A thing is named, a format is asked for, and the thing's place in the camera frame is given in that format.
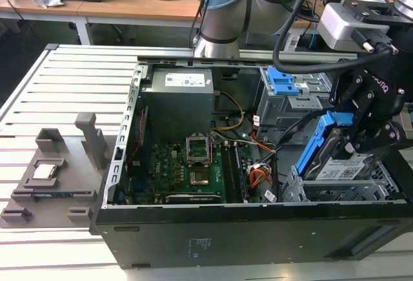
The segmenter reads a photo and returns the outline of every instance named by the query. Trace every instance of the slotted metal platform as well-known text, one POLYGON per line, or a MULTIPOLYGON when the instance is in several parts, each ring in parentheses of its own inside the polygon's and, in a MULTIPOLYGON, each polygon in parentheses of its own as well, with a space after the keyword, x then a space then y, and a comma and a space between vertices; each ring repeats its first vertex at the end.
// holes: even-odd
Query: slotted metal platform
MULTIPOLYGON (((243 51, 241 57, 269 61, 271 54, 243 51)), ((34 139, 41 128, 58 128, 63 136, 82 135, 74 121, 78 112, 89 111, 96 113, 97 128, 104 134, 117 134, 137 56, 188 57, 191 51, 59 45, 40 55, 0 110, 0 211, 34 155, 34 139)), ((282 56, 324 62, 340 57, 282 56)), ((91 236, 87 228, 0 229, 0 280, 397 281, 413 280, 412 262, 413 234, 406 234, 359 262, 123 271, 103 239, 91 236)))

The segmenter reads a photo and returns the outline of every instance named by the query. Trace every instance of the motherboard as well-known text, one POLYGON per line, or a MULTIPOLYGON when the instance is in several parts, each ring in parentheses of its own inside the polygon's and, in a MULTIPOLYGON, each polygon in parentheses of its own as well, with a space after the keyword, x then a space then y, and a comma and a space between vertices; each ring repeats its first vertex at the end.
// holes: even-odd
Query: motherboard
POLYGON ((209 144, 202 136, 154 144, 148 174, 131 176, 126 195, 138 205, 255 202, 247 191, 251 164, 248 145, 209 144))

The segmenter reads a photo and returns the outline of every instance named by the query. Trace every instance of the desk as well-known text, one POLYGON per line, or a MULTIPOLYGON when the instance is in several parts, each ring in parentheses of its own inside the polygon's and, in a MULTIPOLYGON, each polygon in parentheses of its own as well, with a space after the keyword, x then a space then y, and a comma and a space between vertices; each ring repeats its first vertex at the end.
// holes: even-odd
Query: desk
MULTIPOLYGON (((100 3, 64 0, 64 6, 44 9, 32 0, 10 1, 27 20, 75 23, 84 45, 93 45, 89 23, 190 27, 199 5, 198 0, 103 0, 100 3)), ((318 5, 316 12, 321 15, 321 2, 318 5)), ((19 19, 19 16, 6 0, 0 0, 0 18, 19 19)), ((307 26, 301 19, 294 23, 294 28, 307 26)))

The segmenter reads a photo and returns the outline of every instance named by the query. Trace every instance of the silver robot arm segment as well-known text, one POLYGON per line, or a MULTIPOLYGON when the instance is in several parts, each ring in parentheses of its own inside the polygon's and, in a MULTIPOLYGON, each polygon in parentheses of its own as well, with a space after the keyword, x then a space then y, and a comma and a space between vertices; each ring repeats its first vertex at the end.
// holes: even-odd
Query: silver robot arm segment
MULTIPOLYGON (((296 0, 285 0, 291 7, 296 0)), ((225 0, 203 12, 201 32, 195 39, 195 57, 239 58, 238 35, 242 31, 277 32, 290 12, 278 0, 225 0)))

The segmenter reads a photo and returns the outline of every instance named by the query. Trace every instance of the floor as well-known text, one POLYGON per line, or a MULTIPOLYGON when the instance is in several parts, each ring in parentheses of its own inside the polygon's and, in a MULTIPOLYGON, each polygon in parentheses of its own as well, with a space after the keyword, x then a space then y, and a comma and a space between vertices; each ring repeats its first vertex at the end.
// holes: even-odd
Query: floor
MULTIPOLYGON (((7 100, 27 73, 47 43, 78 44, 76 30, 67 23, 48 21, 19 22, 20 33, 0 35, 0 106, 7 100), (39 41, 28 26, 31 26, 39 41)), ((186 47, 188 28, 157 26, 117 26, 122 41, 116 42, 117 32, 110 25, 93 25, 95 45, 121 45, 144 47, 186 47)), ((276 36, 254 34, 252 45, 245 45, 246 34, 239 38, 241 49, 272 50, 276 36)))

